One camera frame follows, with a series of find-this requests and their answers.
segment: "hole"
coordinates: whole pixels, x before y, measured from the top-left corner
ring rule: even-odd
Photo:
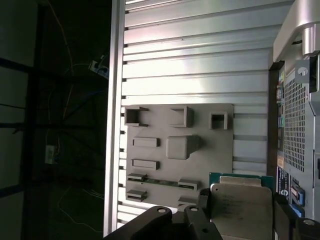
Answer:
[[[210,129],[226,130],[228,117],[223,113],[211,113]]]
[[[163,214],[163,213],[166,212],[166,210],[165,210],[164,208],[158,208],[158,212],[161,213],[161,214]]]
[[[139,107],[139,108],[134,108],[130,109],[127,108],[125,110],[124,114],[124,120],[125,120],[125,125],[127,126],[134,126],[134,127],[147,127],[147,124],[142,123],[142,112],[146,112],[148,109]]]

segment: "ventilated metal grille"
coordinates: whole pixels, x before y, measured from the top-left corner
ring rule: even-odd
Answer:
[[[295,80],[284,86],[284,161],[305,171],[306,88]]]

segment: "metal slotted wall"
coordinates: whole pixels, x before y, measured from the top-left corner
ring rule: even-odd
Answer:
[[[292,3],[114,0],[104,235],[151,206],[126,200],[124,106],[234,104],[233,172],[266,174],[268,55]]]

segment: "gray block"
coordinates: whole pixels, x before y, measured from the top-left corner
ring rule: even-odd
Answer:
[[[147,198],[147,192],[131,189],[126,193],[126,198],[134,202],[142,202]]]
[[[190,154],[199,149],[199,137],[169,136],[166,139],[166,157],[168,159],[187,160]]]
[[[126,176],[127,180],[140,180],[142,181],[147,174],[139,174],[139,173],[130,173]]]
[[[198,181],[193,181],[188,179],[180,179],[178,181],[179,188],[188,189],[195,192],[198,190],[198,185],[199,185]]]
[[[155,171],[159,168],[158,161],[149,161],[149,160],[139,160],[133,159],[132,160],[132,167],[135,169],[142,169],[146,171]]]
[[[151,137],[134,137],[132,145],[136,147],[156,148],[159,146],[159,139]]]
[[[189,198],[189,197],[180,197],[178,200],[178,206],[181,205],[196,205],[197,204],[197,200],[194,198]]]

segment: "power strip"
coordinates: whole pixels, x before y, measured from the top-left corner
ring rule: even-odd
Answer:
[[[98,62],[97,61],[92,61],[90,66],[89,66],[89,70],[108,79],[109,78],[109,68],[107,68],[106,66],[100,65],[98,66]]]
[[[55,153],[56,153],[56,146],[46,145],[44,162],[46,164],[56,164],[57,162],[55,161]]]

